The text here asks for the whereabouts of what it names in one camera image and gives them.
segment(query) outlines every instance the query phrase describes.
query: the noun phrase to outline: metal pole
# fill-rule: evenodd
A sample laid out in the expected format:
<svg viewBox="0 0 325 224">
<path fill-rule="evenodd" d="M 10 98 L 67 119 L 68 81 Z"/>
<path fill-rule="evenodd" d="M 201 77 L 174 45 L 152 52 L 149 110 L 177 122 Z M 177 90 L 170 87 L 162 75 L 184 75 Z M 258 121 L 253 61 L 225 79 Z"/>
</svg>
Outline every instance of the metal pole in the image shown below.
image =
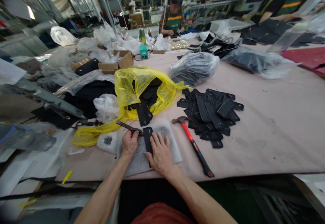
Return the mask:
<svg viewBox="0 0 325 224">
<path fill-rule="evenodd" d="M 114 22 L 113 22 L 113 20 L 112 20 L 111 14 L 110 14 L 110 12 L 109 12 L 108 5 L 107 5 L 107 3 L 106 3 L 106 0 L 102 0 L 102 2 L 103 2 L 103 5 L 104 5 L 105 12 L 107 13 L 107 16 L 108 16 L 109 22 L 111 23 L 111 26 L 112 26 L 112 28 L 113 28 L 113 30 L 114 30 L 115 35 L 116 35 L 115 25 L 114 25 Z"/>
</svg>

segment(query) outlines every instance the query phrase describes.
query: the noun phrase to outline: hammer head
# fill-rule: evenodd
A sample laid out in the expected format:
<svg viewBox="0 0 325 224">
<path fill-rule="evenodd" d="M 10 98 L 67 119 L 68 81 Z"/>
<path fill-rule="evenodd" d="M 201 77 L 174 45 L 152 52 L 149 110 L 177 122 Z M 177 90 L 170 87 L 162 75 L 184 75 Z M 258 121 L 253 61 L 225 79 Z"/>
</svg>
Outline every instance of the hammer head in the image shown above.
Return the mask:
<svg viewBox="0 0 325 224">
<path fill-rule="evenodd" d="M 177 119 L 173 119 L 172 120 L 172 123 L 173 124 L 175 124 L 175 123 L 184 123 L 185 122 L 185 120 L 187 120 L 187 121 L 192 121 L 192 119 L 190 119 L 190 118 L 188 118 L 188 117 L 185 117 L 185 116 L 181 116 L 181 117 L 179 117 L 179 118 L 177 118 Z"/>
</svg>

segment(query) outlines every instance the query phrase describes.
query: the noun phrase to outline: red hammer handle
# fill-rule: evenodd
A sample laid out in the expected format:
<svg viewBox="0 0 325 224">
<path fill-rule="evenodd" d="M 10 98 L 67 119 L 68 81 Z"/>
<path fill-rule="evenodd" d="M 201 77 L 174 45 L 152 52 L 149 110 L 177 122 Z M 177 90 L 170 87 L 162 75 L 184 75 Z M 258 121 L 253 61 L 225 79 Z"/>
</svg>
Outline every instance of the red hammer handle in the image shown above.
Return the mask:
<svg viewBox="0 0 325 224">
<path fill-rule="evenodd" d="M 190 141 L 194 140 L 194 139 L 193 139 L 193 136 L 192 136 L 192 134 L 190 133 L 189 128 L 187 127 L 187 125 L 186 125 L 185 122 L 182 123 L 182 126 L 183 126 L 183 128 L 184 128 L 184 130 L 185 130 L 185 133 L 186 133 L 186 135 L 188 136 L 189 140 L 190 140 Z"/>
<path fill-rule="evenodd" d="M 186 135 L 188 136 L 189 140 L 191 141 L 191 144 L 194 148 L 194 151 L 197 155 L 197 157 L 199 158 L 200 162 L 201 162 L 201 165 L 203 167 L 203 172 L 206 176 L 210 177 L 210 178 L 213 178 L 214 177 L 214 174 L 212 173 L 210 167 L 208 166 L 207 162 L 205 161 L 200 149 L 198 148 L 196 142 L 194 141 L 193 139 L 193 136 L 191 135 L 190 131 L 189 131 L 189 128 L 187 127 L 186 123 L 182 123 L 182 126 L 186 132 Z"/>
</svg>

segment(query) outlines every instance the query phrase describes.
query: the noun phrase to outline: green vest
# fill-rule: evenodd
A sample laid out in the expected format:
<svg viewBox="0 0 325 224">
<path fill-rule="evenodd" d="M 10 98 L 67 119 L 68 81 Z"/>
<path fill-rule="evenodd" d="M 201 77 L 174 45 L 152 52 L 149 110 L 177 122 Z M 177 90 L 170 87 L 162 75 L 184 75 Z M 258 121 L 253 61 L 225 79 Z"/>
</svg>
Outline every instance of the green vest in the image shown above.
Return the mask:
<svg viewBox="0 0 325 224">
<path fill-rule="evenodd" d="M 283 14 L 291 14 L 297 10 L 297 7 L 301 5 L 304 0 L 286 0 L 285 4 L 281 7 L 281 9 L 277 12 L 275 17 L 283 15 Z"/>
<path fill-rule="evenodd" d="M 168 20 L 166 24 L 166 30 L 172 30 L 177 32 L 178 29 L 181 29 L 182 25 L 182 9 L 179 10 L 177 14 L 171 14 L 170 9 L 168 9 Z"/>
</svg>

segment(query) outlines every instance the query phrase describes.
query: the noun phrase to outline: orange stripe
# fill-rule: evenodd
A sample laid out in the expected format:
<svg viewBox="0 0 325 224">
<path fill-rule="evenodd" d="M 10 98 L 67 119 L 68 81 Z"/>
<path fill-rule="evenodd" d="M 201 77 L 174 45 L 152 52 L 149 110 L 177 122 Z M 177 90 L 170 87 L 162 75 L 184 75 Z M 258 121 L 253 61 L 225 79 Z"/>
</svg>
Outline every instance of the orange stripe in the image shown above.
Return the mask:
<svg viewBox="0 0 325 224">
<path fill-rule="evenodd" d="M 299 2 L 294 2 L 294 3 L 290 3 L 290 4 L 284 4 L 284 5 L 282 6 L 282 8 L 298 6 L 298 5 L 300 5 L 301 3 L 302 3 L 302 2 L 299 1 Z"/>
<path fill-rule="evenodd" d="M 182 16 L 169 17 L 169 18 L 168 18 L 168 20 L 176 20 L 176 19 L 182 19 Z"/>
</svg>

